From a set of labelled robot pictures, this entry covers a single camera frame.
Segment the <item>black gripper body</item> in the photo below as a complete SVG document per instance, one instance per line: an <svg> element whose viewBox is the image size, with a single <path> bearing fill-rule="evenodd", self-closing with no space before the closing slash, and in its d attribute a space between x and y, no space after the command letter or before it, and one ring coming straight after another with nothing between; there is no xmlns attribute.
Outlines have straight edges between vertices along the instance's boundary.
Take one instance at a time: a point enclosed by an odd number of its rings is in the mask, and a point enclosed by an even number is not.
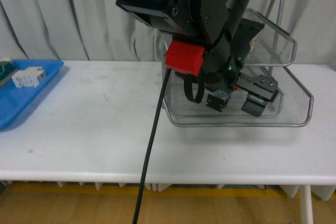
<svg viewBox="0 0 336 224"><path fill-rule="evenodd" d="M255 40L264 26L263 23L243 18L231 41L227 41L224 35L219 43L203 56L203 64L194 80L204 83L205 89L211 92L233 91L233 82L251 51L250 42Z"/></svg>

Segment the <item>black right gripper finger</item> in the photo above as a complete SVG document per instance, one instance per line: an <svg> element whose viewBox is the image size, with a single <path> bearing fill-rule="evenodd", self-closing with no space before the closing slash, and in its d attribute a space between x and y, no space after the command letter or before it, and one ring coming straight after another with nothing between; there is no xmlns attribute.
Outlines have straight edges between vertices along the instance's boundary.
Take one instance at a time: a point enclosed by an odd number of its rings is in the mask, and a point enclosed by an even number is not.
<svg viewBox="0 0 336 224"><path fill-rule="evenodd" d="M254 117L260 117L267 104L273 103L279 93L278 82L264 75L252 77L240 73L235 86L247 91L247 98L241 110Z"/></svg>

